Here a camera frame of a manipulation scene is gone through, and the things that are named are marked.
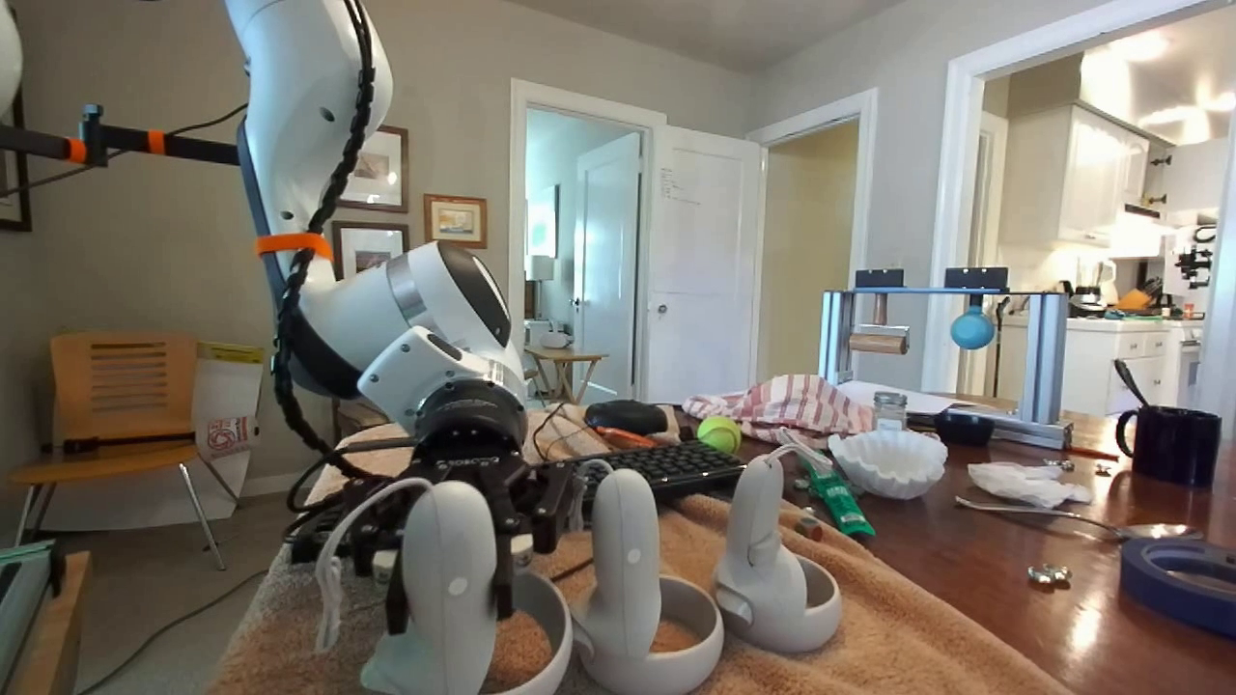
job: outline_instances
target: wooden chair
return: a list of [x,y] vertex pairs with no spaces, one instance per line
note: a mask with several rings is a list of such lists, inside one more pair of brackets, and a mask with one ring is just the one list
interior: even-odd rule
[[50,340],[55,374],[55,457],[15,466],[6,480],[27,485],[15,542],[39,533],[59,485],[183,470],[199,536],[223,567],[223,554],[206,520],[188,462],[226,491],[223,476],[198,448],[192,383],[198,340],[188,337],[123,337],[123,332],[67,332]]

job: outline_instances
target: blue object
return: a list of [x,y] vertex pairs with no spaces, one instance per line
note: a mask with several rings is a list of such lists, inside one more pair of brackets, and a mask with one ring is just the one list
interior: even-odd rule
[[1174,621],[1236,642],[1236,555],[1200,542],[1128,542],[1121,592]]
[[968,292],[966,313],[954,319],[950,337],[963,352],[991,344],[996,326],[981,313],[981,292]]

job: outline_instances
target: floor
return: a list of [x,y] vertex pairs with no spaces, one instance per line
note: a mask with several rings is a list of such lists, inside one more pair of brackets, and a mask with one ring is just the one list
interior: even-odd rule
[[287,520],[283,500],[242,500],[234,519],[211,527],[226,555],[223,573],[206,554],[198,527],[59,536],[67,554],[84,550],[94,561],[77,695],[199,695]]

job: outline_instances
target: white door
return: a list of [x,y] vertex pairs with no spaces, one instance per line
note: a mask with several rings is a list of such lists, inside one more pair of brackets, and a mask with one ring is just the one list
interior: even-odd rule
[[754,388],[761,225],[765,147],[669,128],[649,236],[649,402]]
[[591,372],[583,402],[632,398],[642,133],[579,155],[574,182],[574,352],[606,354]]

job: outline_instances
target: keyboard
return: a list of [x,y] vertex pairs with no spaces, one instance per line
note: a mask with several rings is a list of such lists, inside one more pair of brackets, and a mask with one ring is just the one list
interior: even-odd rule
[[669,448],[620,448],[604,457],[564,460],[564,466],[579,466],[588,460],[604,460],[613,470],[629,466],[649,480],[651,500],[684,500],[696,491],[735,491],[741,476],[741,460],[722,457],[700,442],[669,446]]

